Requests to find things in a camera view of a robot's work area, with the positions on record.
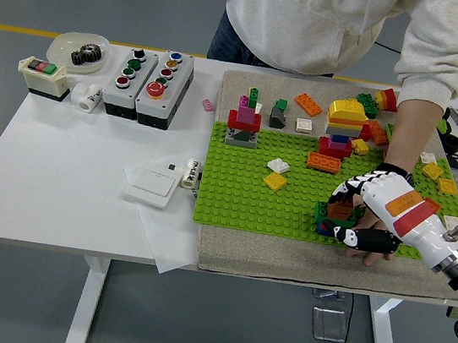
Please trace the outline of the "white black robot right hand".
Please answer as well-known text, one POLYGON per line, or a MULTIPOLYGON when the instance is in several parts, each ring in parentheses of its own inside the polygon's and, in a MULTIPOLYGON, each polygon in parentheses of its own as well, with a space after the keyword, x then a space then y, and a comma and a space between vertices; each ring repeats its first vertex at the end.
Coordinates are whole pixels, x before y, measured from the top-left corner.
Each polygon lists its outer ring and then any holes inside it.
POLYGON ((394 253, 403 243, 415 248, 433 271, 443 271, 449 279, 458 276, 458 236, 447 236, 430 203, 406 179, 395 172, 371 171, 343 182, 328 202, 356 194, 386 228, 350 229, 324 220, 336 240, 354 250, 383 254, 394 253))

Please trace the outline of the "person's left hand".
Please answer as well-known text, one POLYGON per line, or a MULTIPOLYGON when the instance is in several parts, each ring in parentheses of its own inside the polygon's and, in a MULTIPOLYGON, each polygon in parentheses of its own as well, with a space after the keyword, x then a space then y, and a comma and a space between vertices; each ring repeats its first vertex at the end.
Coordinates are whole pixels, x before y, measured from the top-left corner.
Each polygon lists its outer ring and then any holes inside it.
MULTIPOLYGON (((380 220, 370 209, 365 209, 365 214, 363 217, 358 220, 357 224, 355 225, 356 229, 374 229, 374 230, 380 230, 384 231, 386 230, 385 223, 380 220)), ((356 250, 354 248, 348 248, 346 250, 346 256, 347 257, 353 257, 353 258, 360 258, 363 260, 363 264, 365 266, 372 266, 375 264, 377 261, 383 259, 383 260, 389 260, 391 261, 394 258, 394 254, 390 253, 379 253, 379 252, 366 252, 366 251, 360 251, 356 250)))

